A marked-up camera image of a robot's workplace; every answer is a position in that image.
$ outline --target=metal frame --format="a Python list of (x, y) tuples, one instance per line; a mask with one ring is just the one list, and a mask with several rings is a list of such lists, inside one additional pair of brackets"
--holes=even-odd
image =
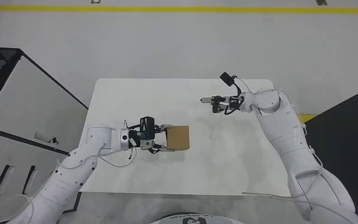
[[(34, 64), (39, 70), (41, 70), (45, 75), (47, 75), (49, 78), (51, 78), (51, 80), (53, 80), (65, 92), (70, 94), (75, 100), (77, 100), (84, 108), (86, 108), (88, 110), (88, 107), (83, 102), (81, 102), (72, 93), (70, 93), (63, 85), (61, 85), (57, 80), (55, 80), (50, 74), (48, 74), (48, 72), (46, 72), (43, 68), (41, 68), (36, 62), (34, 62), (29, 56), (27, 56), (21, 49), (18, 49), (18, 48), (0, 48), (0, 51), (1, 50), (14, 50), (15, 53), (12, 55), (12, 57), (7, 59), (6, 64), (3, 65), (3, 67), (0, 68), (0, 91), (3, 88), (3, 86), (5, 85), (6, 81), (9, 78), (9, 76), (11, 75), (13, 69), (15, 68), (15, 66), (17, 64), (17, 62), (21, 59), (22, 56), (24, 56), (27, 60), (29, 60), (32, 64)], [(18, 141), (18, 142), (22, 142), (22, 143), (25, 143), (25, 144), (30, 144), (32, 146), (43, 148), (43, 149), (46, 149), (46, 150), (49, 150), (49, 151), (53, 151), (53, 152), (56, 152), (56, 153), (59, 153), (59, 154), (68, 155), (68, 152), (65, 152), (63, 150), (59, 150), (59, 149), (57, 149), (55, 147), (50, 147), (50, 146), (47, 146), (47, 145), (44, 145), (44, 144), (41, 144), (41, 143), (37, 143), (37, 142), (31, 141), (31, 140), (26, 139), (26, 138), (15, 136), (13, 134), (9, 134), (9, 133), (3, 132), (3, 131), (0, 131), (0, 136), (5, 137), (5, 138), (9, 138), (9, 139), (12, 139), (12, 140), (15, 140), (15, 141)], [(77, 194), (76, 201), (75, 201), (73, 209), (66, 210), (66, 211), (63, 212), (63, 214), (77, 211), (79, 200), (81, 199), (81, 194), (82, 194), (81, 192), (79, 192)]]

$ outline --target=gray floor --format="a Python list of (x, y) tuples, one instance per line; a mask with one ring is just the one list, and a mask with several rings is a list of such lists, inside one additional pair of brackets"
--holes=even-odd
[(83, 193), (78, 210), (59, 223), (151, 223), (171, 213), (225, 216), (247, 224), (305, 222), (293, 202), (255, 196)]

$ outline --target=black panel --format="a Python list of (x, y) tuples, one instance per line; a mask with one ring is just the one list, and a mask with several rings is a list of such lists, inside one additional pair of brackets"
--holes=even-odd
[(5, 82), (9, 78), (13, 69), (15, 68), (18, 60), (20, 60), (22, 56), (22, 51), (20, 49), (6, 49), (0, 48), (1, 57), (5, 58), (2, 60), (0, 67), (0, 91), (2, 87), (5, 85)]
[(323, 167), (340, 179), (358, 207), (358, 95), (306, 122), (307, 142)]

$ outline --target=cable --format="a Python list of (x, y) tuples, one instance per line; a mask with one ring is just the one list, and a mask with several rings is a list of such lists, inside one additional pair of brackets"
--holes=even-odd
[(333, 212), (334, 214), (340, 216), (341, 218), (343, 218), (344, 220), (346, 220), (347, 222), (349, 222), (350, 224), (354, 224), (352, 221), (350, 221), (348, 218), (344, 217), (343, 215), (339, 214), (338, 212), (326, 207), (326, 206), (323, 206), (321, 204), (318, 204), (318, 203), (314, 203), (314, 202), (306, 202), (304, 200), (291, 200), (291, 199), (285, 199), (285, 198), (275, 198), (275, 197), (272, 197), (272, 196), (267, 196), (267, 195), (261, 195), (261, 194), (258, 194), (258, 193), (249, 193), (249, 192), (242, 192), (242, 194), (249, 194), (249, 195), (255, 195), (255, 196), (260, 196), (260, 197), (265, 197), (265, 198), (271, 198), (271, 199), (276, 199), (276, 200), (286, 200), (286, 201), (290, 201), (290, 202), (300, 202), (300, 203), (306, 203), (306, 204), (313, 204), (315, 206), (319, 206), (319, 207), (322, 207), (322, 208), (325, 208), (331, 212)]
[[(288, 95), (282, 91), (282, 90), (276, 90), (276, 89), (273, 89), (273, 90), (264, 90), (264, 91), (261, 91), (261, 92), (252, 92), (250, 90), (250, 88), (248, 87), (248, 85), (244, 82), (244, 80), (242, 80), (241, 78), (235, 76), (235, 78), (237, 78), (238, 80), (240, 80), (247, 88), (247, 91), (253, 95), (258, 95), (258, 94), (264, 94), (265, 92), (273, 92), (273, 91), (278, 91), (278, 92), (282, 92), (283, 94), (285, 94), (285, 96), (287, 97), (287, 99), (290, 101)], [(302, 120), (302, 116), (301, 114), (299, 113), (298, 111), (298, 108), (296, 108), (295, 106), (293, 106), (293, 110), (295, 111), (295, 113), (298, 115), (299, 119), (300, 119), (300, 123), (301, 125), (303, 126), (303, 130), (304, 130), (304, 135), (306, 136), (307, 135), (307, 128), (306, 128), (306, 125), (304, 124), (303, 120)]]
[(241, 99), (241, 101), (240, 101), (239, 103), (237, 103), (237, 101), (238, 101), (239, 99), (236, 99), (236, 100), (235, 100), (238, 105), (237, 105), (236, 108), (234, 108), (234, 109), (231, 110), (230, 112), (228, 112), (229, 105), (227, 105), (227, 106), (225, 107), (224, 115), (232, 114), (232, 113), (235, 112), (237, 109), (240, 110), (240, 106), (244, 103), (244, 97), (241, 96), (240, 99)]
[(128, 164), (126, 164), (126, 165), (124, 165), (124, 166), (114, 165), (114, 164), (108, 162), (107, 160), (105, 160), (104, 158), (102, 158), (102, 156), (99, 156), (99, 155), (88, 156), (88, 157), (85, 158), (84, 160), (81, 160), (82, 162), (80, 162), (80, 164), (79, 164), (78, 166), (74, 166), (74, 167), (65, 167), (65, 166), (61, 165), (61, 163), (58, 161), (58, 159), (57, 159), (56, 161), (57, 161), (58, 166), (60, 166), (60, 167), (62, 167), (62, 168), (64, 168), (64, 169), (66, 169), (66, 170), (73, 170), (73, 169), (76, 169), (76, 168), (82, 166), (83, 164), (85, 164), (86, 161), (87, 161), (89, 158), (91, 158), (91, 157), (97, 157), (97, 158), (100, 158), (101, 160), (103, 160), (104, 162), (107, 162), (107, 163), (110, 164), (111, 166), (114, 166), (114, 167), (117, 167), (117, 168), (123, 168), (123, 167), (129, 166), (129, 165), (135, 160), (137, 151), (136, 151), (136, 148), (134, 148), (134, 149), (135, 149), (135, 155), (134, 155), (133, 159), (132, 159)]
[(281, 195), (277, 195), (277, 194), (264, 194), (264, 193), (254, 193), (254, 192), (245, 192), (245, 193), (247, 193), (247, 194), (259, 194), (259, 195), (262, 195), (262, 196), (278, 197), (278, 198), (286, 198), (286, 199), (299, 198), (299, 197), (302, 197), (302, 196), (306, 196), (308, 194), (308, 192), (311, 190), (313, 184), (316, 182), (316, 180), (321, 176), (321, 174), (323, 172), (323, 163), (322, 163), (322, 161), (319, 159), (319, 157), (315, 153), (312, 153), (312, 154), (313, 154), (313, 156), (315, 158), (317, 158), (317, 160), (319, 161), (319, 164), (320, 164), (321, 167), (319, 169), (319, 173), (317, 174), (315, 179), (312, 181), (312, 183), (309, 185), (307, 191), (304, 192), (303, 194), (299, 194), (299, 195), (295, 195), (295, 196), (281, 196)]
[(234, 82), (234, 86), (236, 87), (237, 89), (237, 96), (236, 97), (239, 97), (240, 94), (241, 94), (241, 89), (236, 85), (236, 83)]
[[(34, 212), (35, 212), (35, 206), (34, 206), (34, 203), (32, 202), (32, 199), (33, 198), (29, 198), (28, 196), (24, 195), (24, 194), (17, 194), (17, 195), (14, 195), (12, 197), (9, 197), (8, 199), (6, 199), (1, 205), (0, 205), (0, 208), (2, 208), (9, 200), (13, 199), (13, 198), (17, 198), (17, 197), (25, 197), (28, 201), (28, 204), (31, 203), (31, 215), (30, 215), (30, 218), (27, 222), (27, 224), (30, 224), (31, 220), (32, 220), (32, 217), (34, 215)], [(18, 214), (20, 214), (26, 207), (27, 205), (26, 204), (19, 212), (17, 212), (16, 214), (13, 214), (9, 217), (6, 217), (4, 218), (3, 220), (1, 220), (0, 222), (6, 222), (6, 221), (9, 221), (11, 219), (13, 219), (15, 216), (17, 216)]]
[(45, 181), (45, 183), (35, 192), (35, 194), (34, 194), (32, 197), (30, 197), (30, 198), (29, 198), (28, 196), (24, 195), (24, 194), (18, 194), (18, 195), (14, 195), (14, 196), (8, 198), (4, 203), (2, 203), (2, 204), (0, 205), (0, 208), (1, 208), (2, 206), (4, 206), (4, 204), (5, 204), (8, 200), (11, 200), (12, 198), (15, 198), (15, 197), (18, 197), (18, 196), (25, 196), (26, 198), (31, 199), (31, 200), (29, 200), (29, 199), (27, 200), (28, 203), (25, 204), (19, 212), (17, 212), (16, 214), (11, 215), (11, 216), (9, 216), (9, 217), (4, 218), (4, 219), (1, 220), (0, 222), (9, 221), (9, 220), (13, 219), (14, 217), (18, 216), (21, 212), (23, 212), (23, 210), (26, 209), (26, 207), (29, 205), (29, 203), (31, 203), (31, 204), (32, 204), (32, 205), (31, 205), (31, 206), (32, 206), (32, 212), (31, 212), (31, 216), (30, 216), (29, 222), (27, 223), (27, 224), (29, 224), (30, 221), (31, 221), (31, 219), (32, 219), (32, 216), (34, 215), (34, 212), (35, 212), (35, 207), (34, 207), (34, 204), (33, 204), (33, 202), (32, 202), (32, 199), (34, 199), (34, 198), (37, 196), (37, 194), (40, 192), (40, 190), (45, 186), (45, 184), (46, 184), (48, 181), (49, 181), (49, 178), (48, 178), (48, 179)]

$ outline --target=white tabletop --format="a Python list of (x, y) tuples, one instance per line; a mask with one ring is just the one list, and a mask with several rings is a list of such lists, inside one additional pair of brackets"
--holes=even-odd
[[(273, 88), (269, 80), (245, 80), (252, 91)], [(242, 91), (246, 88), (237, 82)], [(115, 168), (98, 161), (83, 192), (241, 195), (245, 192), (289, 195), (287, 174), (254, 114), (213, 114), (202, 97), (231, 96), (223, 81), (189, 79), (100, 79), (92, 96), (80, 145), (87, 128), (139, 124), (144, 116), (156, 124), (188, 125), (190, 149), (152, 155), (138, 150), (135, 161)], [(165, 143), (165, 136), (156, 137)], [(128, 163), (129, 152), (109, 156)]]

